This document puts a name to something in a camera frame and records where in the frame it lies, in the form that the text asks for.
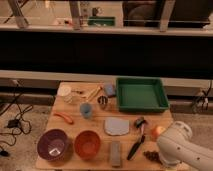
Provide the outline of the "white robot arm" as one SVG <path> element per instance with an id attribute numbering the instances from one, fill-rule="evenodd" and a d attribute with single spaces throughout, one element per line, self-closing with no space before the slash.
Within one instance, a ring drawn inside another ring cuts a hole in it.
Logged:
<path id="1" fill-rule="evenodd" d="M 192 135 L 186 123 L 175 121 L 158 136 L 159 158 L 164 166 L 184 162 L 198 171 L 213 171 L 213 150 L 191 143 Z"/>

